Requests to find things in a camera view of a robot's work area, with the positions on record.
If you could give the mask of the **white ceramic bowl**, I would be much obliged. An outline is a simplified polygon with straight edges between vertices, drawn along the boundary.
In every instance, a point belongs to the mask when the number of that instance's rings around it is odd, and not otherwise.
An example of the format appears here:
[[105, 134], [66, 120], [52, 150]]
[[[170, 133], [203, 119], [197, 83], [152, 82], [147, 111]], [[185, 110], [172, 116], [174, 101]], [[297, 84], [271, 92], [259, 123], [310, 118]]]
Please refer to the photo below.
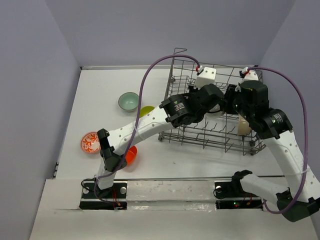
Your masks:
[[246, 136], [250, 134], [251, 131], [252, 129], [250, 128], [249, 123], [241, 115], [239, 115], [237, 135]]
[[206, 114], [205, 117], [207, 118], [219, 118], [221, 117], [225, 112], [221, 110], [221, 107], [219, 104], [217, 104], [215, 107], [213, 107], [211, 110], [209, 110]]

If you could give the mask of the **orange patterned glass bowl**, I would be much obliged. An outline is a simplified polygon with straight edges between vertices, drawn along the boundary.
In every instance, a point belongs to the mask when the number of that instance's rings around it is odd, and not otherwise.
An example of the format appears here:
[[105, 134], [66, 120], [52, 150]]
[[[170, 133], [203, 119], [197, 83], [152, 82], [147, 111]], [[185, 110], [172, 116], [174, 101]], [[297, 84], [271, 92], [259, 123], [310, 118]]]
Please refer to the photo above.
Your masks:
[[101, 149], [98, 133], [94, 131], [86, 133], [80, 141], [80, 148], [87, 154], [98, 153]]

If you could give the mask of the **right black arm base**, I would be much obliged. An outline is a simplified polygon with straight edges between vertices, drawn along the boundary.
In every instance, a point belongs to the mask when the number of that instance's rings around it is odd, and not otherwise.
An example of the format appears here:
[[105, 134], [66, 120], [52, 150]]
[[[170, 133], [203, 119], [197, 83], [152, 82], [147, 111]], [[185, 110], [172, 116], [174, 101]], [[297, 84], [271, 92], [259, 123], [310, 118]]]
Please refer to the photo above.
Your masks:
[[217, 210], [263, 209], [263, 201], [260, 197], [237, 190], [231, 181], [215, 182], [213, 196], [216, 198]]

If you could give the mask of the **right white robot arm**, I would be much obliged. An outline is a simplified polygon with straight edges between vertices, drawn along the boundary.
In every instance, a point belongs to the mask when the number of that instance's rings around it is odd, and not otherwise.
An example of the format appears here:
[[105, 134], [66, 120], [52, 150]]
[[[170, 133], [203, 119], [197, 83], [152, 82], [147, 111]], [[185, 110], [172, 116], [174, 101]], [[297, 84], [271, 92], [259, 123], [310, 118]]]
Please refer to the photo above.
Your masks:
[[263, 180], [252, 171], [237, 171], [230, 190], [235, 196], [251, 193], [276, 205], [277, 214], [297, 222], [320, 210], [320, 182], [308, 168], [307, 154], [301, 152], [287, 115], [269, 106], [268, 87], [257, 80], [228, 86], [224, 110], [238, 114], [255, 131], [276, 159], [287, 186]]

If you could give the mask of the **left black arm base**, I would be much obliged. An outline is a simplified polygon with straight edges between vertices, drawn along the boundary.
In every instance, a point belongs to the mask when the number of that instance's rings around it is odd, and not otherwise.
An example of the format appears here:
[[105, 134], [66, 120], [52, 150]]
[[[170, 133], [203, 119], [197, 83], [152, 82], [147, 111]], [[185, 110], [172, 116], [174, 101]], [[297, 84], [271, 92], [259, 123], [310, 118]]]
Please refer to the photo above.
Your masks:
[[82, 193], [79, 202], [81, 210], [122, 211], [127, 209], [127, 186], [125, 181], [116, 181], [107, 189], [95, 188], [95, 178], [81, 181]]

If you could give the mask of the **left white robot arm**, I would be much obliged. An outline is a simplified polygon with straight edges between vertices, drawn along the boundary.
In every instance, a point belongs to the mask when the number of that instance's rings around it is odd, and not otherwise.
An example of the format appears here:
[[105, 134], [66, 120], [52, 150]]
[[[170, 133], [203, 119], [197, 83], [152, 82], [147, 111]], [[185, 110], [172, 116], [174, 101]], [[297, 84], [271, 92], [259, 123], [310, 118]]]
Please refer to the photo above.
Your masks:
[[94, 193], [101, 198], [110, 194], [116, 171], [127, 165], [124, 158], [127, 149], [160, 132], [200, 122], [223, 99], [223, 92], [211, 83], [195, 92], [173, 95], [123, 127], [111, 131], [100, 129], [97, 135], [102, 160]]

